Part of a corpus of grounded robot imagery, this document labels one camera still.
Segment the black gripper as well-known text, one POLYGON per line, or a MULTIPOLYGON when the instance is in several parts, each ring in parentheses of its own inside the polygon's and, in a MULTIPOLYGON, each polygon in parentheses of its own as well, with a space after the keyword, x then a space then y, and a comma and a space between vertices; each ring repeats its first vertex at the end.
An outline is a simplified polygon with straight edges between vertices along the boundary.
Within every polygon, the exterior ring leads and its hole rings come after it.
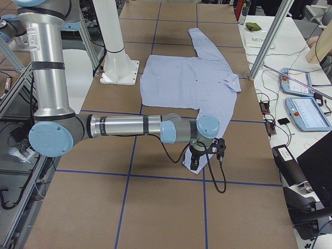
POLYGON ((189 150, 191 152, 190 158, 190 169, 192 171, 196 171, 200 166, 200 158, 203 156, 206 160, 209 160, 209 156, 207 154, 207 149, 205 145, 201 142, 199 144, 190 145, 189 150))

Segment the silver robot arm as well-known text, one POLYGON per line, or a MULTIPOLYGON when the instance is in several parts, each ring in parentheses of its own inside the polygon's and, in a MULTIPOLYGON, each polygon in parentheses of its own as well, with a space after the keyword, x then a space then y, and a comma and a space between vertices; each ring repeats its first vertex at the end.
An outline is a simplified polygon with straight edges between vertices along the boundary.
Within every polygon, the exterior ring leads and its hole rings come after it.
POLYGON ((61 30, 78 30, 79 1, 16 1, 18 18, 25 24, 38 109, 29 142, 43 156, 59 157, 77 143, 98 136, 152 135, 162 144, 185 143, 191 152, 190 169, 202 156, 222 160, 225 142, 217 137, 220 123, 205 115, 183 120, 177 114, 143 116, 78 115, 70 107, 65 77, 61 30))
POLYGON ((4 42, 10 42, 14 37, 26 35, 25 25, 14 14, 1 16, 1 38, 4 42))

